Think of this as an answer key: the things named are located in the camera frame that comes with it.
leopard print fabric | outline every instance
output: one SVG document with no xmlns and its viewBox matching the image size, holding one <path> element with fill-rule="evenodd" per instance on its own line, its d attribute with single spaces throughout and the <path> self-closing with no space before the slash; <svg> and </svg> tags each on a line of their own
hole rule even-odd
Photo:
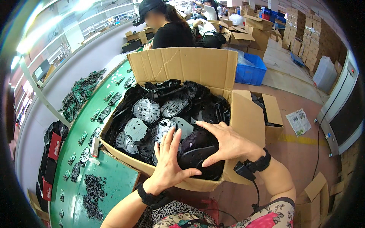
<svg viewBox="0 0 365 228">
<path fill-rule="evenodd" d="M 190 205 L 184 204 L 177 200 L 173 200 L 172 202 L 162 206 L 156 210 L 151 210 L 151 207 L 148 206 L 143 212 L 142 216 L 139 218 L 136 227 L 137 228 L 152 228 L 155 224 L 161 221 L 163 218 L 170 215 L 177 215 L 180 213 L 188 213 L 197 216 L 201 219 L 210 219 L 214 221 L 214 219 Z"/>
</svg>

black t-shirt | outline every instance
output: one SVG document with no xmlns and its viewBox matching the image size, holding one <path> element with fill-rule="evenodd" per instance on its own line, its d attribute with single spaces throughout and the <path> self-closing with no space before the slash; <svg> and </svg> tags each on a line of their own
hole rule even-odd
<svg viewBox="0 0 365 228">
<path fill-rule="evenodd" d="M 152 48 L 193 47 L 193 35 L 189 27 L 168 23 L 156 32 Z"/>
</svg>

green conveyor belt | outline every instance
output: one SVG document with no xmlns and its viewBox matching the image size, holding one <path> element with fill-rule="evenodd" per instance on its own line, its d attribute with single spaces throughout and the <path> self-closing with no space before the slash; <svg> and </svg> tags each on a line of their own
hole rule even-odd
<svg viewBox="0 0 365 228">
<path fill-rule="evenodd" d="M 49 210 L 53 228 L 59 227 L 59 220 L 62 221 L 64 228 L 100 227 L 101 222 L 95 219 L 89 219 L 87 217 L 86 209 L 82 205 L 82 196 L 86 194 L 84 182 L 85 174 L 94 174 L 95 176 L 107 178 L 106 184 L 104 185 L 107 196 L 103 199 L 103 202 L 98 202 L 99 208 L 103 211 L 104 218 L 120 200 L 132 192 L 133 186 L 138 178 L 138 172 L 121 164 L 112 157 L 104 154 L 102 151 L 99 152 L 99 166 L 88 161 L 85 167 L 80 167 L 80 175 L 76 183 L 71 181 L 71 177 L 67 181 L 63 180 L 65 171 L 68 169 L 72 172 L 73 165 L 79 161 L 83 149 L 88 147 L 87 143 L 95 128 L 103 128 L 118 104 L 117 102 L 116 105 L 112 106 L 110 115 L 105 118 L 104 123 L 98 123 L 97 121 L 90 122 L 90 117 L 96 109 L 99 108 L 100 110 L 103 110 L 107 106 L 107 102 L 104 102 L 103 100 L 104 97 L 111 90 L 114 91 L 114 94 L 121 91 L 124 96 L 126 92 L 124 83 L 128 78 L 133 77 L 133 72 L 127 73 L 128 69 L 130 69 L 130 64 L 126 61 L 112 73 L 114 76 L 117 76 L 115 78 L 116 80 L 125 77 L 119 86 L 111 82 L 113 75 L 109 74 L 108 78 L 99 86 L 79 113 L 62 145 L 57 161 L 57 169 L 52 188 L 52 201 L 50 202 Z M 86 131 L 88 135 L 82 146 L 79 146 L 77 141 L 84 131 Z M 67 161 L 73 152 L 76 153 L 76 159 L 70 166 Z M 61 202 L 59 199 L 61 189 L 65 192 L 64 202 Z M 61 208 L 64 211 L 64 217 L 62 219 L 58 214 Z"/>
</svg>

red floor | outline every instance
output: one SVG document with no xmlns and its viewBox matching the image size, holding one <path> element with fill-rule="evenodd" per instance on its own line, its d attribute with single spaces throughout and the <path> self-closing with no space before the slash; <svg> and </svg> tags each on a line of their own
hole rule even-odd
<svg viewBox="0 0 365 228">
<path fill-rule="evenodd" d="M 266 148 L 275 159 L 289 169 L 296 187 L 297 195 L 299 195 L 311 182 L 316 165 L 318 154 L 317 133 L 319 124 L 314 124 L 313 120 L 322 106 L 306 98 L 286 91 L 273 89 L 268 86 L 252 86 L 236 83 L 234 89 L 245 89 L 276 97 L 284 123 L 284 137 L 281 137 L 280 141 L 274 144 L 267 145 Z M 300 136 L 305 137 L 306 140 L 302 140 L 300 143 L 287 142 L 286 138 L 293 139 L 295 133 L 285 115 L 301 108 L 303 108 L 307 114 L 307 118 L 311 123 L 312 128 L 304 135 Z M 330 188 L 333 184 L 338 182 L 337 173 L 339 172 L 341 158 L 339 156 L 332 158 L 328 157 L 330 149 L 325 141 L 322 130 L 320 131 L 319 139 L 325 146 L 320 146 L 319 163 L 316 173 L 319 171 L 323 173 L 328 181 L 328 187 Z M 271 196 L 267 193 L 262 182 L 260 183 L 257 181 L 257 183 L 260 191 L 260 205 L 264 205 L 269 202 Z M 179 188 L 171 189 L 171 192 L 176 196 L 182 197 L 214 198 L 218 201 L 219 209 L 232 214 L 238 220 L 243 220 L 250 216 L 253 211 L 251 205 L 257 203 L 257 193 L 253 185 L 239 185 L 230 182 L 224 182 L 213 192 L 208 193 L 191 192 Z M 225 225 L 232 225 L 234 223 L 233 219 L 224 213 L 220 213 L 219 218 L 219 222 L 223 222 Z"/>
</svg>

newspaper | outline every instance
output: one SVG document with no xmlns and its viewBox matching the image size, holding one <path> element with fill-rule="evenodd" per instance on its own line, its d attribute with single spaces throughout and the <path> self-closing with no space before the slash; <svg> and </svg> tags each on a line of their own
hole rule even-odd
<svg viewBox="0 0 365 228">
<path fill-rule="evenodd" d="M 307 119 L 306 113 L 303 109 L 286 115 L 290 125 L 292 126 L 296 136 L 304 134 L 306 131 L 311 129 L 311 124 Z"/>
</svg>

